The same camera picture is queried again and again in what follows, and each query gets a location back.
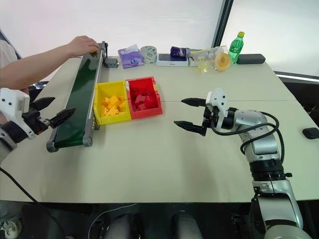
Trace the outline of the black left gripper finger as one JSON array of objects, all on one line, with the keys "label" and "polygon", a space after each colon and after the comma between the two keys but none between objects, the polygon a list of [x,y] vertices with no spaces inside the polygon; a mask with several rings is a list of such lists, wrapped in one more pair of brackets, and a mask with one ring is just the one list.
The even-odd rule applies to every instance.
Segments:
[{"label": "black left gripper finger", "polygon": [[54,100],[55,97],[43,97],[30,103],[29,107],[34,110],[41,111],[42,109],[48,107]]},{"label": "black left gripper finger", "polygon": [[60,111],[55,117],[49,120],[51,128],[57,128],[68,120],[74,114],[76,108],[64,109]]}]

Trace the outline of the person's bare hand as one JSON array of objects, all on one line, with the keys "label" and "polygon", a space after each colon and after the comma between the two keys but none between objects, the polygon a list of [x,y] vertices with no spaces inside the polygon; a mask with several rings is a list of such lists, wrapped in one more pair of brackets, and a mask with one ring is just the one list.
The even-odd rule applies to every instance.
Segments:
[{"label": "person's bare hand", "polygon": [[100,49],[98,43],[88,36],[77,36],[66,45],[69,57],[82,56],[87,53],[96,52]]}]

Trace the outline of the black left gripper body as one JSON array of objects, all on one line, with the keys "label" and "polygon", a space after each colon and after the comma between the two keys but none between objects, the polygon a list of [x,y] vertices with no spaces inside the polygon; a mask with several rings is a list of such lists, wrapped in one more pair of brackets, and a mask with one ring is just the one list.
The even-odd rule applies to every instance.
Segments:
[{"label": "black left gripper body", "polygon": [[29,109],[27,113],[22,113],[24,122],[31,128],[31,130],[39,135],[48,129],[48,125],[45,123],[47,120],[40,117],[40,112],[35,109]]}]

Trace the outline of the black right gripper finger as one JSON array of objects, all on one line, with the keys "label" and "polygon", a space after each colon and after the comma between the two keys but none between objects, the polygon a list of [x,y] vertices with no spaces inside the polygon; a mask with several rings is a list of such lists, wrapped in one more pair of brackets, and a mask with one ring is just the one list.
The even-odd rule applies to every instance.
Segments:
[{"label": "black right gripper finger", "polygon": [[186,131],[198,133],[201,136],[206,136],[206,130],[207,130],[206,127],[195,125],[191,122],[182,121],[182,120],[174,121],[174,124]]},{"label": "black right gripper finger", "polygon": [[206,99],[186,98],[181,100],[181,102],[193,107],[206,107]]}]

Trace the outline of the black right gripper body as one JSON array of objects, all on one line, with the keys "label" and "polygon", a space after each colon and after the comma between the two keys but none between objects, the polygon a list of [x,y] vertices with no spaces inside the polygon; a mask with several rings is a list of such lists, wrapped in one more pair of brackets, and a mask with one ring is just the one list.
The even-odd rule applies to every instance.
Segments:
[{"label": "black right gripper body", "polygon": [[208,107],[205,107],[203,114],[203,122],[202,122],[202,136],[206,136],[206,132],[208,128],[214,128],[216,123],[216,119],[214,118],[212,112]]}]

